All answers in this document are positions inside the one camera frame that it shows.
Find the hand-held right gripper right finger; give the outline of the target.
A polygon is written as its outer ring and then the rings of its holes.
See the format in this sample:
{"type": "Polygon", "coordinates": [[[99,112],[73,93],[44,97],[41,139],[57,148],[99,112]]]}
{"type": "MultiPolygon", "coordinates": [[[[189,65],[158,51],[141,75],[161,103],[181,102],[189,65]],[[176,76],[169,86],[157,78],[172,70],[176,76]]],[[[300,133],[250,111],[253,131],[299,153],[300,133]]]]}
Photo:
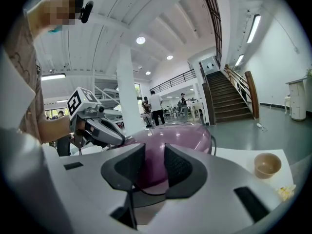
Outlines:
{"type": "Polygon", "coordinates": [[[208,171],[197,154],[190,148],[165,144],[164,166],[169,185],[166,199],[190,198],[206,183],[208,171]]]}

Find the person's left hand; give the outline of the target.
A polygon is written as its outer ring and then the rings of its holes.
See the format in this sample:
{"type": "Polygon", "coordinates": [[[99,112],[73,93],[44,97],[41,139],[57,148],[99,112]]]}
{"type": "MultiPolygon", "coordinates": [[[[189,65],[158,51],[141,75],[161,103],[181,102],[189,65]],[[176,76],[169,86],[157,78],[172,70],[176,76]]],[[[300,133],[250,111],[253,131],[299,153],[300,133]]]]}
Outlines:
{"type": "Polygon", "coordinates": [[[73,123],[73,132],[75,135],[82,135],[84,133],[92,135],[93,131],[94,127],[83,119],[78,119],[75,121],[75,123],[73,123]]]}

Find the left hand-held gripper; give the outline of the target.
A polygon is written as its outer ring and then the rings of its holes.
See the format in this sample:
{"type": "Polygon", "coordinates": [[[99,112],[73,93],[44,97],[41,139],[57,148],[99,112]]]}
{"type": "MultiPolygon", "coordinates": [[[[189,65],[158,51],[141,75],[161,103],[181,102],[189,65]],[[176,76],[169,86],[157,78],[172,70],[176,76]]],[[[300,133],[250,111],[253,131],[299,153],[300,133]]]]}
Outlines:
{"type": "Polygon", "coordinates": [[[74,133],[73,144],[81,148],[90,141],[97,146],[120,146],[125,142],[125,135],[116,123],[104,117],[104,106],[96,96],[87,89],[78,87],[67,101],[70,129],[74,133]],[[86,138],[84,131],[78,129],[77,123],[88,122],[94,127],[92,135],[86,138]]]}

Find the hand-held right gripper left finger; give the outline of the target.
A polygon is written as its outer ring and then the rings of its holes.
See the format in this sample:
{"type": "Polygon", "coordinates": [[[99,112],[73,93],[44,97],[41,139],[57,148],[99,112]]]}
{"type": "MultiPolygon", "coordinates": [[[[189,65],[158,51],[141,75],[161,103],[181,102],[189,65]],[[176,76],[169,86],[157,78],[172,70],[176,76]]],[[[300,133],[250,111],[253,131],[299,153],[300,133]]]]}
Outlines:
{"type": "Polygon", "coordinates": [[[145,163],[145,144],[131,144],[109,151],[114,156],[101,166],[103,179],[116,190],[130,192],[145,163]]]}

